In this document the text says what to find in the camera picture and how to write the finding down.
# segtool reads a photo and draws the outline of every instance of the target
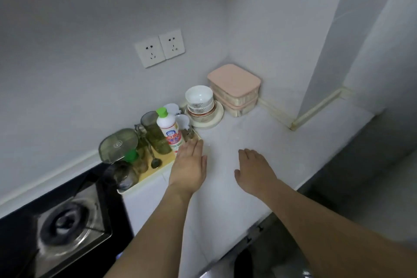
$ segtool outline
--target wall socket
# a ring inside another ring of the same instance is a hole
[[[145,68],[166,60],[164,51],[157,36],[136,43],[134,46]]]
[[[184,41],[180,29],[161,34],[159,39],[166,59],[185,53]]]

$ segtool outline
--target hand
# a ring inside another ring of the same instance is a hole
[[[192,195],[206,179],[207,156],[201,156],[203,140],[190,139],[180,146],[169,176],[169,185]]]
[[[240,170],[235,170],[237,184],[259,199],[278,181],[266,159],[257,151],[240,149],[239,164]]]

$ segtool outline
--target white countertop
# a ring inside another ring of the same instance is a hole
[[[190,202],[185,220],[180,277],[194,277],[220,259],[271,212],[236,184],[238,149],[255,149],[276,175],[294,189],[318,172],[373,115],[336,99],[297,131],[290,131],[257,106],[233,118],[227,112],[214,128],[198,130],[208,155],[207,178]],[[159,204],[168,185],[164,167],[123,195],[134,233]]]

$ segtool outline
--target bottle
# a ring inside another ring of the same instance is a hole
[[[148,163],[146,162],[144,158],[140,158],[136,149],[131,149],[130,151],[128,151],[125,154],[125,157],[123,158],[123,160],[131,164],[133,167],[133,170],[138,175],[148,170]]]
[[[175,115],[168,113],[164,107],[157,109],[156,113],[159,115],[156,123],[166,137],[169,146],[176,154],[184,139],[182,138],[178,123],[175,121]]]

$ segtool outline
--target spoon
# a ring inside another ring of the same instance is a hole
[[[153,169],[158,168],[160,165],[162,165],[162,160],[160,158],[156,158],[154,151],[152,150],[151,144],[149,143],[148,139],[145,138],[146,142],[148,143],[148,148],[149,148],[149,153],[152,156],[152,162],[151,162],[151,167]]]

